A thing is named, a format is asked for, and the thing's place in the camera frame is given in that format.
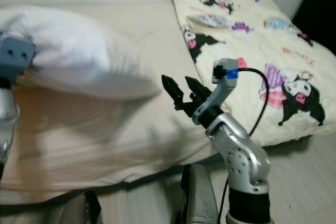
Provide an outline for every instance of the white pillow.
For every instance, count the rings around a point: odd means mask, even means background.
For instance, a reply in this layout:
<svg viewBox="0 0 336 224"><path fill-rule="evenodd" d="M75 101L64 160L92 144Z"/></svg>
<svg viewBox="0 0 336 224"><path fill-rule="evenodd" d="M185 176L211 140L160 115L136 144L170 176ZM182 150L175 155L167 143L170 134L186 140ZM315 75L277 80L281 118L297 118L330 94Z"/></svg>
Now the white pillow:
<svg viewBox="0 0 336 224"><path fill-rule="evenodd" d="M159 85L136 49L103 24L35 6L0 9L0 31L31 39L33 70L19 83L108 99L154 95Z"/></svg>

